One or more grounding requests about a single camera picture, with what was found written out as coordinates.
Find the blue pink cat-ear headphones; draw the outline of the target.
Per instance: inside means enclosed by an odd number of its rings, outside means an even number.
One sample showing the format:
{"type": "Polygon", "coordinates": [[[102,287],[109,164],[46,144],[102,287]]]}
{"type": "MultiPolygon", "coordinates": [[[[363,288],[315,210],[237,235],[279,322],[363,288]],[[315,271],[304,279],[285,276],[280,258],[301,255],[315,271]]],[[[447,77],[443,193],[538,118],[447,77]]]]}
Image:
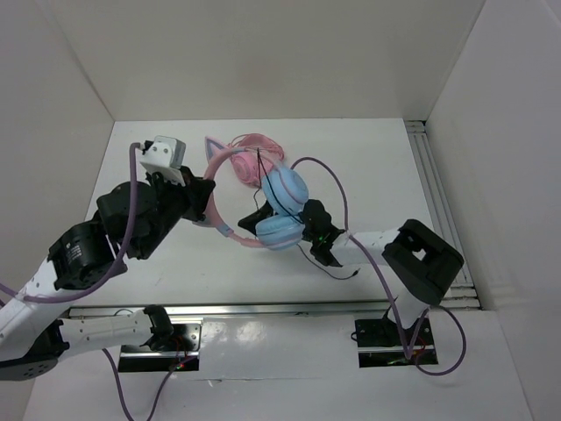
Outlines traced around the blue pink cat-ear headphones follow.
{"type": "MultiPolygon", "coordinates": [[[[231,163],[232,155],[250,151],[249,148],[243,147],[230,148],[228,144],[211,137],[204,140],[208,166],[203,179],[214,180],[222,164],[226,161],[231,163]]],[[[214,197],[211,196],[201,225],[212,227],[227,239],[250,248],[282,250],[295,246],[302,240],[304,224],[300,213],[309,200],[308,187],[293,169],[284,164],[284,160],[277,161],[259,149],[257,149],[257,157],[262,167],[260,186],[257,189],[264,193],[266,201],[273,207],[274,215],[257,224],[256,234],[252,238],[240,237],[224,222],[214,197]]]]}

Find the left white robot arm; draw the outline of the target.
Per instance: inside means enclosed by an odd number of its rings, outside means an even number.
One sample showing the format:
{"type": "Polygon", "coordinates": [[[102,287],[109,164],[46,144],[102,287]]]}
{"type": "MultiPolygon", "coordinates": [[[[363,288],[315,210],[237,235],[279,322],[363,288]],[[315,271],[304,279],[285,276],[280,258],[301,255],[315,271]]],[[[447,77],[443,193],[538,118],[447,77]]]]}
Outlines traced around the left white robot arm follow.
{"type": "Polygon", "coordinates": [[[126,259],[146,260],[181,220],[203,220],[216,187],[180,170],[181,184],[162,173],[131,180],[96,200],[94,216],[72,226],[49,248],[35,276],[1,309],[1,378],[22,382],[61,360],[112,346],[169,346],[174,327],[161,305],[90,320],[63,314],[79,293],[126,272],[126,259]]]}

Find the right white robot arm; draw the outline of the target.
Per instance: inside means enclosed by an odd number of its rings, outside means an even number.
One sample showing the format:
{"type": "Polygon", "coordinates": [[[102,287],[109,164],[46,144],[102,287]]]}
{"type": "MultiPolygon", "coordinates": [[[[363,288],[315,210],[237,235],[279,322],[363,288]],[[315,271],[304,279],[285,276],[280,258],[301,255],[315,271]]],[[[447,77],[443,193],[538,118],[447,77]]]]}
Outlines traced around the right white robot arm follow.
{"type": "Polygon", "coordinates": [[[241,218],[238,227],[279,250],[301,241],[310,243],[310,260],[324,268],[375,263],[390,268],[402,283],[382,324],[386,340],[403,343],[417,319],[439,305],[465,260],[463,256],[417,219],[381,232],[351,233],[334,226],[323,203],[308,200],[295,217],[282,216],[269,203],[241,218]]]}

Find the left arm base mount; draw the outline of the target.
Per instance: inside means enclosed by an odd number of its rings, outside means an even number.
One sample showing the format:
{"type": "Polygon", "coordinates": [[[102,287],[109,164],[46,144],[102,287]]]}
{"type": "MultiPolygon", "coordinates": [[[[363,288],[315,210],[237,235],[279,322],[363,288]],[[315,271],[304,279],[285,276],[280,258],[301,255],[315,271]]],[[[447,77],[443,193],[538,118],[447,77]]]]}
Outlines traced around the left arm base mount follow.
{"type": "Polygon", "coordinates": [[[196,372],[200,367],[202,318],[171,316],[174,332],[165,345],[121,346],[117,362],[119,373],[196,372]]]}

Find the aluminium front rail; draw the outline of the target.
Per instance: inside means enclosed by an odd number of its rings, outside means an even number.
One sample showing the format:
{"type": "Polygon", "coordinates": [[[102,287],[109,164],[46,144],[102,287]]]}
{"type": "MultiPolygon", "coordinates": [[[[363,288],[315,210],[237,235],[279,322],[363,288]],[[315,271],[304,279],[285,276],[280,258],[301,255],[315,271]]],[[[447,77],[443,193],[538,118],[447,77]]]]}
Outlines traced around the aluminium front rail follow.
{"type": "Polygon", "coordinates": [[[301,303],[239,303],[166,305],[172,317],[241,317],[252,315],[312,315],[359,312],[384,312],[389,303],[374,301],[337,301],[301,303]]]}

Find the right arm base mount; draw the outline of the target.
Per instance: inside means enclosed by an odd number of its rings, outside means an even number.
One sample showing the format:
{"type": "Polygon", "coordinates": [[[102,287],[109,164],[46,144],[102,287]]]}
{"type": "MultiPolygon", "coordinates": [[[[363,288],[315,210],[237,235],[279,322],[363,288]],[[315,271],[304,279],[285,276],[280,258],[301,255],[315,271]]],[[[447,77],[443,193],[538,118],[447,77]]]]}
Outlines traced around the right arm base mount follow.
{"type": "Polygon", "coordinates": [[[356,319],[351,339],[358,347],[359,367],[402,367],[415,364],[420,356],[422,365],[438,363],[430,321],[425,318],[415,342],[413,357],[408,360],[402,349],[396,327],[385,318],[356,319]]]}

